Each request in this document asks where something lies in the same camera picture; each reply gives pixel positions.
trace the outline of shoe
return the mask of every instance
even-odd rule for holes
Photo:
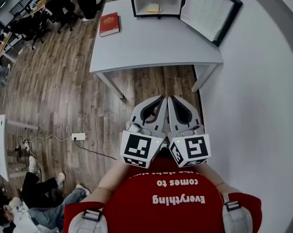
[[[63,182],[65,180],[65,174],[60,172],[58,178],[55,179],[57,181],[58,188],[63,188]]]
[[[81,184],[78,184],[76,186],[76,188],[81,188],[81,189],[85,190],[86,191],[86,196],[89,196],[91,194],[91,192],[87,188],[83,187]]]
[[[29,172],[33,173],[33,174],[37,174],[38,170],[37,170],[37,161],[36,161],[36,159],[33,156],[30,156],[29,161],[30,161]]]

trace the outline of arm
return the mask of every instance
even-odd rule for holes
[[[123,181],[129,169],[129,165],[124,163],[121,159],[118,159],[101,179],[94,192],[83,199],[82,202],[96,201],[106,203]]]
[[[207,163],[202,163],[200,165],[194,166],[194,169],[196,170],[196,172],[210,180],[220,193],[240,192],[239,190],[226,184],[221,176],[218,175],[217,172],[214,171]]]

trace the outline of white door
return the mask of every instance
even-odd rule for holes
[[[215,41],[233,6],[231,0],[186,0],[180,18],[209,41]]]

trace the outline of black chair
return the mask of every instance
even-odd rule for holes
[[[70,21],[79,17],[74,13],[74,3],[72,3],[70,0],[47,0],[45,7],[52,13],[50,20],[52,22],[61,23],[61,27],[59,28],[58,33],[61,33],[61,29],[66,24],[69,25],[70,31],[73,30]],[[63,12],[63,8],[66,8],[67,10],[65,14]]]
[[[33,40],[32,50],[34,50],[34,44],[38,39],[41,43],[44,43],[42,37],[50,31],[47,27],[47,20],[49,15],[47,12],[36,12],[33,17],[24,17],[19,21],[14,20],[10,23],[10,32],[25,35],[26,41]]]

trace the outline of white table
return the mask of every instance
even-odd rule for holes
[[[10,124],[20,128],[38,130],[37,126],[28,125],[24,123],[19,123],[12,120],[7,120],[6,115],[0,115],[0,175],[6,180],[9,181],[9,178],[25,176],[26,172],[16,172],[16,168],[21,169],[24,164],[16,164],[8,166],[7,161],[7,149],[5,142],[5,125]]]
[[[118,12],[121,32],[94,43],[90,73],[98,75],[117,96],[122,92],[105,72],[139,67],[194,65],[196,92],[213,69],[223,63],[218,48],[176,17],[136,18],[131,0],[105,4],[103,15]]]

